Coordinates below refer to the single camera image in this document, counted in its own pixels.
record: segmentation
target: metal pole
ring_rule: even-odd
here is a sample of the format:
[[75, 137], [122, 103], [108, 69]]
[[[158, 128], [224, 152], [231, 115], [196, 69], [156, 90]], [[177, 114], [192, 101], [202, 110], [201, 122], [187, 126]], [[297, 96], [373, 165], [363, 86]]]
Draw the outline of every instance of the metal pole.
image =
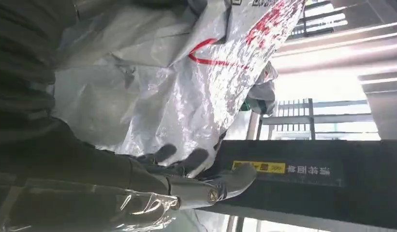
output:
[[242, 232], [242, 229], [244, 228], [244, 219], [245, 219], [244, 217], [238, 218], [235, 232]]
[[310, 130], [311, 130], [311, 139], [315, 140], [315, 118], [313, 114], [313, 101], [312, 98], [308, 98], [308, 106], [309, 106], [309, 123], [310, 123]]

